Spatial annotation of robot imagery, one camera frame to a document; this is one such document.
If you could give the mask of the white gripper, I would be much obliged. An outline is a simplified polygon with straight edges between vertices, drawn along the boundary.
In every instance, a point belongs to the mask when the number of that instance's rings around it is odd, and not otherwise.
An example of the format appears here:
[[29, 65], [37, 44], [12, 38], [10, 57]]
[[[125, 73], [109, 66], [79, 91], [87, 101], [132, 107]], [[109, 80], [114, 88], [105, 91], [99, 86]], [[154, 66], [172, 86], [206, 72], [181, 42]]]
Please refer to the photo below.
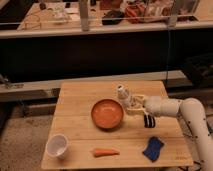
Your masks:
[[[132, 95], [132, 102], [143, 103], [146, 111], [151, 116], [160, 117], [161, 116], [161, 102], [162, 98], [159, 96], [151, 96], [146, 99], [146, 95]], [[145, 109], [143, 107], [140, 108], [127, 108], [128, 115], [144, 115]]]

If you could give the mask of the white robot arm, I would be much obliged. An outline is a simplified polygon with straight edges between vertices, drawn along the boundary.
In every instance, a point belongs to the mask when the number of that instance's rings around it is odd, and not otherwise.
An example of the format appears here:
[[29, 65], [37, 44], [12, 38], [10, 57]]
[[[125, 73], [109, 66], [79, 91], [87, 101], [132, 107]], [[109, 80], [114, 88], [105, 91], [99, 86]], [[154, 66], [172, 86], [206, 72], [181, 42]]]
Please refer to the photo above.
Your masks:
[[133, 104], [127, 108], [129, 115], [181, 116], [193, 134], [202, 170], [213, 171], [213, 135], [207, 126], [203, 104], [198, 99], [181, 100], [145, 95], [134, 96], [134, 99]]

